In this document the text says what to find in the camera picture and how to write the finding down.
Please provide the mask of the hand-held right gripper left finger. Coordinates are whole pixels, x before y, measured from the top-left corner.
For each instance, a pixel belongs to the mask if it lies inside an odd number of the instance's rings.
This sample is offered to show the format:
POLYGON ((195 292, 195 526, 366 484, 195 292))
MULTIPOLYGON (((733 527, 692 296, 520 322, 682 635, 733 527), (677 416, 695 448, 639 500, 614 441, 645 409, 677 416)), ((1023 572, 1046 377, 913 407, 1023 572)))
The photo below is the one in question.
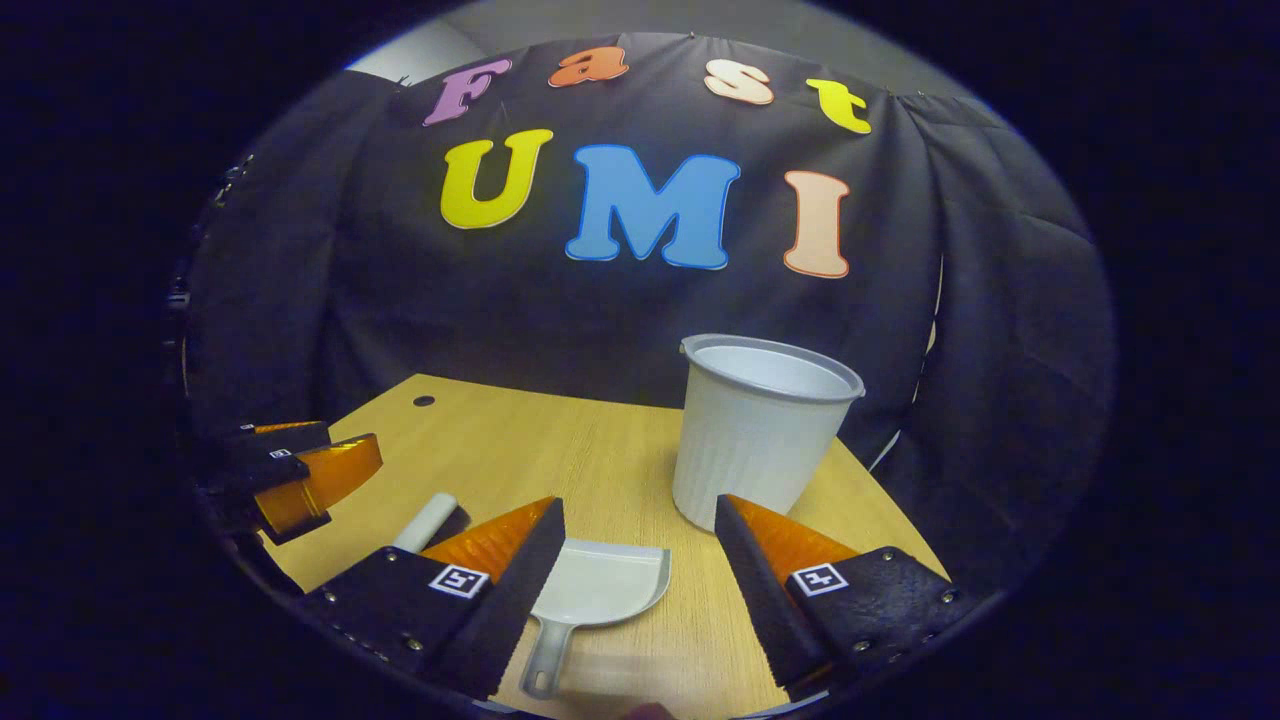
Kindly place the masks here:
POLYGON ((300 612, 406 682, 485 700, 564 539, 564 503, 547 496, 421 552, 380 547, 302 596, 300 612))

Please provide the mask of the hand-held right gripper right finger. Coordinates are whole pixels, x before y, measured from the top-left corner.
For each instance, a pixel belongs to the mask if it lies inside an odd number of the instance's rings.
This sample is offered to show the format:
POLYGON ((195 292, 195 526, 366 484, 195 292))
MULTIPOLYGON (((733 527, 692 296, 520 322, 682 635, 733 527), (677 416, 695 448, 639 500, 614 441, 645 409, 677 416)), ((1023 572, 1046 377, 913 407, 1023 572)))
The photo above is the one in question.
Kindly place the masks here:
POLYGON ((972 612, 970 592, 905 550, 854 550, 736 495, 718 496, 714 533, 791 700, 896 671, 972 612))

